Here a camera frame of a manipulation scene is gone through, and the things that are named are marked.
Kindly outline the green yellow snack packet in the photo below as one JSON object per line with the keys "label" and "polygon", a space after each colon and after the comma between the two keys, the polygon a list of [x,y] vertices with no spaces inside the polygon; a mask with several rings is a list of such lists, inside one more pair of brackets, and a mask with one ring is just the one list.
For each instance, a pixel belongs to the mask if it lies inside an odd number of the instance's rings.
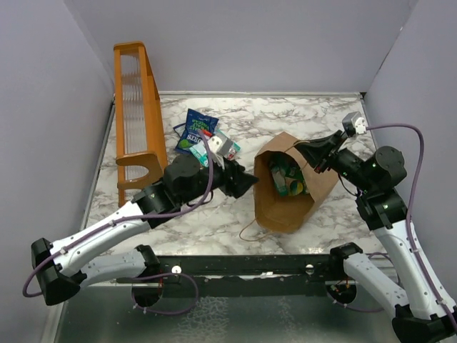
{"label": "green yellow snack packet", "polygon": [[271,162],[269,169],[273,179],[274,186],[281,197],[293,197],[299,194],[308,194],[302,171],[294,162]]}

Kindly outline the brown paper bag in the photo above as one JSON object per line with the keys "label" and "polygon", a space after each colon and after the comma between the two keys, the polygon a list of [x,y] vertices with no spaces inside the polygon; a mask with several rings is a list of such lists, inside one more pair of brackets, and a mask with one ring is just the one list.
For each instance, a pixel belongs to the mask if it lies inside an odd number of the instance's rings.
{"label": "brown paper bag", "polygon": [[[253,161],[253,174],[259,181],[253,186],[254,218],[269,232],[290,234],[317,211],[338,182],[337,173],[316,173],[293,145],[298,139],[286,132],[276,135],[261,147]],[[308,194],[281,197],[273,183],[271,162],[296,163],[302,171]]]}

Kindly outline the blue Burts crisps packet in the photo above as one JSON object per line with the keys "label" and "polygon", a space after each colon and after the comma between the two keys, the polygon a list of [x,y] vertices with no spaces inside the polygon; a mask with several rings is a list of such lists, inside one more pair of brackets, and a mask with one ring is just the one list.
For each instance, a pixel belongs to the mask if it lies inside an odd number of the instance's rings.
{"label": "blue Burts crisps packet", "polygon": [[219,119],[213,116],[202,114],[196,110],[188,109],[186,115],[186,131],[179,137],[175,150],[178,153],[190,153],[190,148],[201,141],[199,130],[213,134],[218,125]]}

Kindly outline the dark blue snack packet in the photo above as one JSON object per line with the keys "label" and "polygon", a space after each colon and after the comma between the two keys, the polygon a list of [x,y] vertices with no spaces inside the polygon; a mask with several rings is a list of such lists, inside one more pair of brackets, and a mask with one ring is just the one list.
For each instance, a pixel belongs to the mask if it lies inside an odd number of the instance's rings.
{"label": "dark blue snack packet", "polygon": [[186,131],[186,123],[178,124],[173,127],[173,131],[179,136],[182,137]]}

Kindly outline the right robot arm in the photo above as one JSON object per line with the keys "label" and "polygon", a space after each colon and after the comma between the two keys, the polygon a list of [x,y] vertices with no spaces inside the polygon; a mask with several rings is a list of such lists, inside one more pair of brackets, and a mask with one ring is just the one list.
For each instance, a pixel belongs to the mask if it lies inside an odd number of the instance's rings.
{"label": "right robot arm", "polygon": [[396,284],[355,244],[331,250],[329,274],[358,282],[386,311],[400,342],[439,342],[456,334],[456,302],[442,287],[423,253],[411,221],[410,209],[396,191],[406,178],[402,153],[382,146],[362,160],[343,147],[343,131],[294,148],[317,173],[335,171],[359,194],[359,215],[380,241],[400,282]]}

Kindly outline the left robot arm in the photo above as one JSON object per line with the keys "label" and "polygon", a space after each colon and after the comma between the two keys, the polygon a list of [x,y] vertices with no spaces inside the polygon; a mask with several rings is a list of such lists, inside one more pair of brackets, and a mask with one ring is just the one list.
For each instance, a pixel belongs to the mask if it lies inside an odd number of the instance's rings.
{"label": "left robot arm", "polygon": [[177,156],[162,178],[107,218],[66,238],[54,242],[41,238],[31,245],[32,275],[39,295],[52,306],[72,298],[82,287],[109,279],[138,277],[150,282],[158,271],[151,249],[135,249],[117,259],[104,259],[102,254],[197,209],[215,189],[238,199],[258,181],[237,161],[224,159],[222,165],[211,162],[202,167],[194,156]]}

